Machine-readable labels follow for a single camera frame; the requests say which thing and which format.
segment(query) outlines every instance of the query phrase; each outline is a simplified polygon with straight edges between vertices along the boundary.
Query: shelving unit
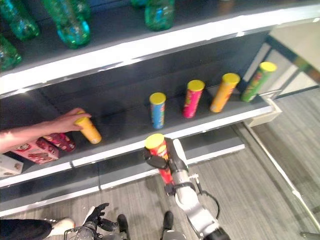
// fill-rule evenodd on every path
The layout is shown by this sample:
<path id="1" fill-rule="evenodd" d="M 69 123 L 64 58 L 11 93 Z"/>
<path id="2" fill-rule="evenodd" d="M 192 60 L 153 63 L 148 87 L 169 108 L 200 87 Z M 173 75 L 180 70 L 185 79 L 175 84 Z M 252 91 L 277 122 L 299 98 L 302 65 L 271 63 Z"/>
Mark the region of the shelving unit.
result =
<path id="1" fill-rule="evenodd" d="M 74 133 L 77 146 L 74 152 L 53 162 L 34 164 L 19 175 L 2 178 L 0 188 L 136 151 L 143 148 L 144 140 L 154 133 L 162 133 L 172 139 L 181 138 L 272 111 L 272 107 L 259 96 L 247 103 L 235 93 L 221 113 L 212 113 L 209 105 L 216 90 L 217 87 L 212 87 L 203 93 L 196 116 L 191 119 L 182 116 L 184 97 L 169 99 L 166 102 L 165 126 L 160 130 L 151 125 L 149 106 L 97 119 L 95 125 L 103 136 L 99 144 L 92 145 L 79 133 Z"/>
<path id="2" fill-rule="evenodd" d="M 181 139 L 192 165 L 245 148 L 231 127 Z M 158 174 L 141 150 L 1 189 L 0 217 Z"/>
<path id="3" fill-rule="evenodd" d="M 47 121 L 83 107 L 103 140 L 91 145 L 73 133 L 76 150 L 42 165 L 26 162 L 22 174 L 0 179 L 0 217 L 94 193 L 157 174 L 141 158 L 154 133 L 179 138 L 189 164 L 245 146 L 230 126 L 272 111 L 261 97 L 240 101 L 239 92 L 221 113 L 209 111 L 222 74 L 243 76 L 275 25 L 319 17 L 317 0 L 179 0 L 174 27 L 151 32 L 143 9 L 95 7 L 89 45 L 68 49 L 50 19 L 39 21 L 41 36 L 17 41 L 23 61 L 0 73 L 1 129 Z M 206 83 L 196 116 L 182 116 L 191 78 Z M 151 125 L 148 96 L 167 95 L 165 125 Z"/>
<path id="4" fill-rule="evenodd" d="M 43 28 L 41 36 L 33 40 L 19 42 L 5 33 L 22 54 L 23 62 L 0 74 L 0 97 L 268 30 L 275 25 L 316 18 L 319 10 L 317 0 L 182 0 L 176 1 L 174 27 L 152 32 L 144 25 L 143 9 L 102 9 L 92 16 L 90 44 L 77 50 L 68 49 L 59 39 L 55 25 L 46 19 L 39 23 Z"/>

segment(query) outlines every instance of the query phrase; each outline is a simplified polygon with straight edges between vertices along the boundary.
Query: black pants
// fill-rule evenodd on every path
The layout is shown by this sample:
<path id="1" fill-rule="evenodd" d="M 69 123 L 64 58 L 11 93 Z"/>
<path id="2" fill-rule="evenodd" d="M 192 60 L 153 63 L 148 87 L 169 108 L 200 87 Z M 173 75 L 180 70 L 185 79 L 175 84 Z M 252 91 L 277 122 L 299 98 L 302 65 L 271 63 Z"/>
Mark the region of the black pants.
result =
<path id="1" fill-rule="evenodd" d="M 42 240 L 51 232 L 52 226 L 44 220 L 0 220 L 1 240 Z"/>

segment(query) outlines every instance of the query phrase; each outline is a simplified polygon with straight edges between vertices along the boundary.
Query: gray floor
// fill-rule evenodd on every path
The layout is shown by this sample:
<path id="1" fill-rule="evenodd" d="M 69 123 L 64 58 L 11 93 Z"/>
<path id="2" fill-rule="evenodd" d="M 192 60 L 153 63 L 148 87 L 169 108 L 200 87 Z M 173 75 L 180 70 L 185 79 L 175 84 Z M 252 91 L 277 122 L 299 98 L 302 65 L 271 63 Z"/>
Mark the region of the gray floor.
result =
<path id="1" fill-rule="evenodd" d="M 319 176 L 320 90 L 277 100 L 284 113 L 273 122 L 254 129 L 274 157 L 289 173 L 320 219 Z M 316 232 L 299 202 L 292 195 L 249 133 L 238 124 L 246 148 L 191 167 L 199 173 L 202 187 L 221 205 L 219 222 L 232 240 L 300 240 L 300 231 Z M 212 212 L 215 205 L 200 199 Z M 132 240 L 160 239 L 163 214 L 174 213 L 174 228 L 188 240 L 196 240 L 184 214 L 172 197 L 166 197 L 159 176 L 30 210 L 7 218 L 43 219 L 71 217 L 80 225 L 92 205 L 109 202 L 107 217 L 128 217 Z"/>

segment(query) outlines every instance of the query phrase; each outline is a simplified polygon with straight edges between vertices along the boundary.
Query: human hand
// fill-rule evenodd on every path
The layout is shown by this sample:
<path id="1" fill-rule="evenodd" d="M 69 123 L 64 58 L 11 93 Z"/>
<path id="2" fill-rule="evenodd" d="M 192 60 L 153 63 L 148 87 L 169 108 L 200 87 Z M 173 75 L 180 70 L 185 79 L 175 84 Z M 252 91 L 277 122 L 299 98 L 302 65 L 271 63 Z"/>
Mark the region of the human hand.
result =
<path id="1" fill-rule="evenodd" d="M 66 133 L 70 131 L 80 131 L 82 127 L 75 125 L 75 121 L 83 117 L 91 118 L 91 115 L 89 113 L 77 114 L 80 111 L 84 112 L 82 108 L 77 107 L 67 112 L 64 115 L 57 117 L 54 120 L 45 122 L 45 128 L 46 128 L 46 131 L 48 132 L 48 135 L 52 133 Z"/>

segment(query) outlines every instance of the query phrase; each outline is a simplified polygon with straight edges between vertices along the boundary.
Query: shoe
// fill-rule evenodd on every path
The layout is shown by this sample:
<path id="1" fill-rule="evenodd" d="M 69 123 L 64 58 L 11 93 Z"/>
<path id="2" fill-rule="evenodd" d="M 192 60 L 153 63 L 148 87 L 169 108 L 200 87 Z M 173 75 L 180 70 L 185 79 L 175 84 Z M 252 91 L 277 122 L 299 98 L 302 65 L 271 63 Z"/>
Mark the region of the shoe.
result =
<path id="1" fill-rule="evenodd" d="M 120 214 L 117 218 L 117 222 L 119 224 L 119 232 L 126 234 L 126 239 L 130 240 L 129 230 L 128 230 L 128 222 L 125 215 Z"/>
<path id="2" fill-rule="evenodd" d="M 73 229 L 76 227 L 76 223 L 70 218 L 64 218 L 56 223 L 52 224 L 52 230 L 47 237 L 63 235 L 66 230 Z"/>
<path id="3" fill-rule="evenodd" d="M 174 214 L 171 211 L 167 211 L 163 218 L 163 230 L 172 230 L 174 226 Z"/>

